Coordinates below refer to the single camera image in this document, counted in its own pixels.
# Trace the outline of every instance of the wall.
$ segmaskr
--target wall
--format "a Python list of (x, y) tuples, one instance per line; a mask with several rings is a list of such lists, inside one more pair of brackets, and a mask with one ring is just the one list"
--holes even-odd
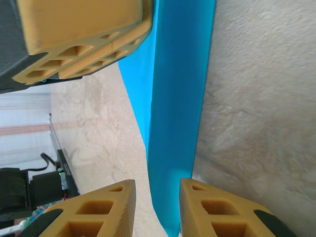
[(0, 95), (0, 168), (41, 168), (46, 165), (42, 152), (56, 157), (50, 140), (50, 110), (49, 86)]
[(218, 0), (194, 177), (316, 231), (316, 3)]

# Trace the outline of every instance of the yellow plastic block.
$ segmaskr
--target yellow plastic block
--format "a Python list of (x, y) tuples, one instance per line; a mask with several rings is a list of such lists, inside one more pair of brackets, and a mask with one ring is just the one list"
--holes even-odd
[(152, 0), (143, 1), (143, 19), (125, 35), (85, 56), (59, 73), (61, 79), (68, 79), (92, 73), (124, 56), (133, 53), (148, 36), (152, 24)]
[(253, 212), (265, 207), (193, 179), (182, 179), (183, 237), (274, 237)]
[[(150, 1), (17, 0), (29, 55), (48, 54), (13, 79), (27, 84), (42, 81), (107, 44), (106, 49), (101, 51), (105, 54), (115, 53), (118, 46), (123, 46), (122, 39), (119, 43), (115, 43), (115, 40), (144, 22), (143, 11), (151, 11)], [(126, 48), (128, 53), (139, 45), (137, 37), (142, 40), (139, 30), (124, 38), (125, 43), (132, 44)]]
[(51, 206), (63, 212), (39, 237), (131, 237), (135, 205), (135, 181), (124, 180)]

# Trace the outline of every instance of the white curtain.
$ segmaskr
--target white curtain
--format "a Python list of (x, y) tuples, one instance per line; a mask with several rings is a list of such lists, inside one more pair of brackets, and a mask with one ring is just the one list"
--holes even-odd
[(49, 85), (0, 94), (0, 168), (34, 168), (27, 166), (35, 160), (41, 167), (42, 152), (54, 155), (49, 113)]

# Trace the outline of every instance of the teal object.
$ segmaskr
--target teal object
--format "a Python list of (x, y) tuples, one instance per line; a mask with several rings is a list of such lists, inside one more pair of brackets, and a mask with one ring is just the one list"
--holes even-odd
[(192, 175), (207, 74), (214, 0), (157, 0), (153, 28), (119, 68), (146, 147), (153, 206), (180, 232), (179, 187)]

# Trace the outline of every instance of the black wire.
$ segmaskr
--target black wire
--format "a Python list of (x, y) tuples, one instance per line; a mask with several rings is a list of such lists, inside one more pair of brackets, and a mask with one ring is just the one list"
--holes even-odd
[(26, 171), (43, 171), (43, 170), (46, 170), (47, 167), (49, 166), (49, 162), (51, 162), (56, 167), (56, 162), (51, 157), (49, 157), (47, 154), (42, 153), (40, 155), (40, 157), (42, 157), (42, 159), (46, 162), (46, 167), (38, 168), (38, 169), (26, 169)]

